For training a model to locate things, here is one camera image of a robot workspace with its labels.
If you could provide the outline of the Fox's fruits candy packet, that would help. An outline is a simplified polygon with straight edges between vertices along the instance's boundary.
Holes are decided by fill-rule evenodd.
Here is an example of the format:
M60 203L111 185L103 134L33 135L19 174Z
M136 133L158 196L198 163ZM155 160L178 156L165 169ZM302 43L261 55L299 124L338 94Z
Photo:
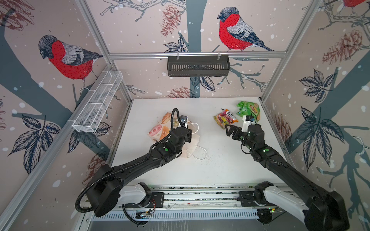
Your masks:
M222 112L218 113L214 116L214 120L216 123L224 130L226 125L232 125L234 123L238 123L237 118L234 114L228 110L224 109Z

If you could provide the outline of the printed paper bag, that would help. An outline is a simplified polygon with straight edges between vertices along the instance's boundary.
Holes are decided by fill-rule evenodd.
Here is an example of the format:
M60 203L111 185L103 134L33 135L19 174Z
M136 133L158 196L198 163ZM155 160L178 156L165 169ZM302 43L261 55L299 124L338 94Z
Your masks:
M198 160L204 160L208 156L205 148L199 146L200 136L197 134L199 125L188 121L188 128L192 130L191 143L176 143L176 128L182 127L177 119L177 113L167 112L161 120L148 132L148 137L153 142L171 142L175 147L182 147L182 156L186 158L194 157Z

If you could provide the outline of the green snack packet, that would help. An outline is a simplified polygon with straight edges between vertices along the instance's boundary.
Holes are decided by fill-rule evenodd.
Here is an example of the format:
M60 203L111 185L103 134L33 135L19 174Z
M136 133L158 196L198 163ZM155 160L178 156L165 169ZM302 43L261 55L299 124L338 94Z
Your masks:
M244 115L253 116L257 122L260 120L260 107L259 104L247 101L241 101L236 104L239 111L237 115L243 117Z

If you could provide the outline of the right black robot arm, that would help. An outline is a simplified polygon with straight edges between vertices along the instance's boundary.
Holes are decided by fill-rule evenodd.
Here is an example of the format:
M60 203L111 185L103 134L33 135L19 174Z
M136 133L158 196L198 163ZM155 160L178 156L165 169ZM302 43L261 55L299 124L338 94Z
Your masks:
M226 125L225 129L227 136L249 148L254 161L278 176L298 195L294 197L270 182L263 182L255 187L256 204L271 203L280 207L304 223L309 231L347 231L350 228L343 197L316 185L268 146L261 125L249 125L246 131L234 125Z

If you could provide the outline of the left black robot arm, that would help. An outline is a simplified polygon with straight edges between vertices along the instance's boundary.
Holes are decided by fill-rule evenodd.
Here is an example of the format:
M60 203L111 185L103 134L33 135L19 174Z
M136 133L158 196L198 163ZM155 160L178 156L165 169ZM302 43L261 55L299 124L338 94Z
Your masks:
M186 142L190 143L192 130L175 128L164 142L151 148L151 153L129 163L115 167L101 166L87 185L87 198L97 217L110 212L121 198L120 190L146 172L159 168L182 153Z

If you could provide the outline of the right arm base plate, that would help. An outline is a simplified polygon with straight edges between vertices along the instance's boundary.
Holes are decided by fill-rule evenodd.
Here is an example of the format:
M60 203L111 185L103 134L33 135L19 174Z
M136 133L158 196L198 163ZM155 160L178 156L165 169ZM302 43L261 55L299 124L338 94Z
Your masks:
M240 201L242 207L262 207L266 204L260 193L255 191L239 191L238 201Z

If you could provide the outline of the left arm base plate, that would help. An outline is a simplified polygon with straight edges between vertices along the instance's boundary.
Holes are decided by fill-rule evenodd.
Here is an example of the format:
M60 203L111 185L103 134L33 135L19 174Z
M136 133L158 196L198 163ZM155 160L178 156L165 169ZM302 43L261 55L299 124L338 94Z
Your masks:
M142 208L142 209L147 209L147 208L163 208L164 204L164 193L159 192L159 193L151 193L150 195L147 195L140 203L134 204L134 203L129 203L125 204L125 208Z

